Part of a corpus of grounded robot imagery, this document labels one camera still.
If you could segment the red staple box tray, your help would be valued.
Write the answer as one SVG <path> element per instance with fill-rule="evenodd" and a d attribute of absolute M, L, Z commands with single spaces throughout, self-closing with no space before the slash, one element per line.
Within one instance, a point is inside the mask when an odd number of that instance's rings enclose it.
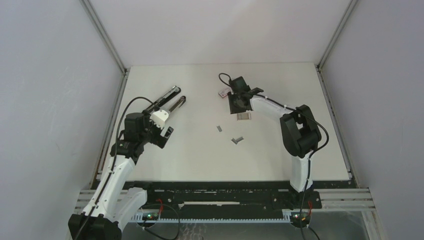
<path fill-rule="evenodd" d="M 249 112 L 237 113 L 236 117 L 237 117 L 238 121 L 251 120 L 252 119 L 251 114 Z"/>

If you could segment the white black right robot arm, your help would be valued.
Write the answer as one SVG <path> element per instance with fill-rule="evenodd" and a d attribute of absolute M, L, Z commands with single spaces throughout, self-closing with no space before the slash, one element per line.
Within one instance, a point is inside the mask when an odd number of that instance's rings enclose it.
<path fill-rule="evenodd" d="M 283 105 L 262 95 L 262 89 L 250 88 L 241 76 L 230 78 L 226 85 L 231 89 L 227 94 L 231 114 L 258 112 L 279 121 L 283 146 L 292 157 L 290 186 L 294 191 L 289 194 L 289 203 L 302 208 L 309 201 L 306 190 L 313 184 L 311 159 L 320 149 L 322 125 L 315 120 L 309 106 Z"/>

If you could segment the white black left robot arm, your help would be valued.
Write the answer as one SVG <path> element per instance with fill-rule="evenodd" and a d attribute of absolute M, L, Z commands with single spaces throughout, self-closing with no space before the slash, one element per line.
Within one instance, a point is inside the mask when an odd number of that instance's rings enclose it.
<path fill-rule="evenodd" d="M 123 130 L 111 148 L 100 183 L 80 214 L 72 214 L 68 227 L 74 240 L 120 240 L 122 232 L 142 206 L 153 207 L 157 196 L 141 187 L 130 188 L 119 201 L 121 191 L 134 170 L 146 144 L 164 148 L 173 128 L 162 131 L 171 113 L 164 109 L 154 112 L 129 113 L 121 123 Z"/>

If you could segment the black stapler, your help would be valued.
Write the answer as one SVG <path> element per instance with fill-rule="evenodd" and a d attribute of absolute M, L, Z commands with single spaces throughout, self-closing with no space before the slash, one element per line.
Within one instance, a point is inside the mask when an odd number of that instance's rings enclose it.
<path fill-rule="evenodd" d="M 168 90 L 164 95 L 159 97 L 154 103 L 147 107 L 144 111 L 152 113 L 159 110 L 162 106 L 168 103 L 171 99 L 177 96 L 181 92 L 181 88 L 174 85 L 170 90 Z"/>

